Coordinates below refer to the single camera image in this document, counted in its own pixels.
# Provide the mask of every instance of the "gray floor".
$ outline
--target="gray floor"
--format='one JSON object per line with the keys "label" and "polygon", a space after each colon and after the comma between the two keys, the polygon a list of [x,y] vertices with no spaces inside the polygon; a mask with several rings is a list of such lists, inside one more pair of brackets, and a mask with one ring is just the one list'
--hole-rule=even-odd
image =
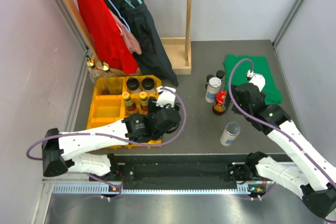
{"label": "gray floor", "polygon": [[45,223],[145,223],[145,224],[322,224],[290,191],[276,186],[262,201],[227,195],[124,195],[110,203],[87,195],[53,195]]}
{"label": "gray floor", "polygon": [[[270,40],[245,41],[200,41],[192,42],[192,74],[179,75],[177,93],[183,99],[187,110],[187,122],[181,136],[175,142],[159,147],[133,149],[121,148],[107,150],[117,155],[127,154],[246,154],[261,151],[264,153],[283,153],[274,142],[256,131],[241,115],[227,111],[222,116],[212,112],[212,104],[205,101],[205,78],[224,69],[223,61],[227,54],[266,56],[277,88],[283,96],[282,107],[294,116],[290,98],[279,69]],[[93,84],[88,78],[83,92],[80,110],[76,121],[76,130],[86,128]],[[219,138],[228,122],[235,121],[241,127],[241,133],[230,147],[220,144]],[[164,140],[173,136],[165,135]]]}

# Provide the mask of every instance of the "silver can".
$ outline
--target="silver can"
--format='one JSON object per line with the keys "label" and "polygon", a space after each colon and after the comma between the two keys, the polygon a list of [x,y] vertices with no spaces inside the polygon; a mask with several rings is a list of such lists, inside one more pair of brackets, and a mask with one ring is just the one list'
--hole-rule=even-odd
{"label": "silver can", "polygon": [[240,126],[235,122],[230,122],[225,126],[224,132],[222,133],[220,139],[221,144],[224,146],[230,146],[236,137],[240,133]]}

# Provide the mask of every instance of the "red bottle cap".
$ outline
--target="red bottle cap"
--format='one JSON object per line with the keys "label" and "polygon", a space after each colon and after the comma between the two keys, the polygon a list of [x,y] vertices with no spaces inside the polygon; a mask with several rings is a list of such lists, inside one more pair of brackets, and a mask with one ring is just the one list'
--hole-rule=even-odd
{"label": "red bottle cap", "polygon": [[220,91],[216,95],[216,101],[218,102],[219,106],[222,106],[226,98],[226,91]]}

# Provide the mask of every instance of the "hanging clothes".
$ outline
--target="hanging clothes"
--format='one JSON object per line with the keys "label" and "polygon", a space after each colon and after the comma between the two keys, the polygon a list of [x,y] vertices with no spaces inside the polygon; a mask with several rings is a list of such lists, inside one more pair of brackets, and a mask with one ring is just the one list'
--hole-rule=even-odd
{"label": "hanging clothes", "polygon": [[118,26],[119,30],[121,31],[121,37],[123,38],[125,45],[127,46],[130,53],[136,52],[138,55],[142,54],[140,44],[138,40],[134,37],[132,33],[129,33],[125,28],[125,25],[120,21],[120,19],[111,11],[109,10],[116,25]]}
{"label": "hanging clothes", "polygon": [[[109,2],[104,1],[114,12]],[[162,80],[168,79],[178,86],[177,76],[156,31],[153,17],[144,1],[141,1],[140,4],[138,0],[112,0],[141,46],[142,55],[134,52],[133,56],[143,74],[153,74]]]}
{"label": "hanging clothes", "polygon": [[126,74],[135,73],[138,64],[131,55],[120,31],[103,0],[77,0],[82,16],[91,37],[96,44],[100,60],[111,68],[122,70]]}

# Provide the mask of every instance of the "red shirt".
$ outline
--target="red shirt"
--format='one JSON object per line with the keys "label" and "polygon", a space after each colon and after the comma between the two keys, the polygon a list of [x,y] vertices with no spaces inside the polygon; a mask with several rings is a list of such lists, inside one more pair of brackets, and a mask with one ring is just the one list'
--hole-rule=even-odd
{"label": "red shirt", "polygon": [[98,58],[110,68],[135,73],[138,64],[129,52],[104,0],[77,0],[79,13],[96,44]]}

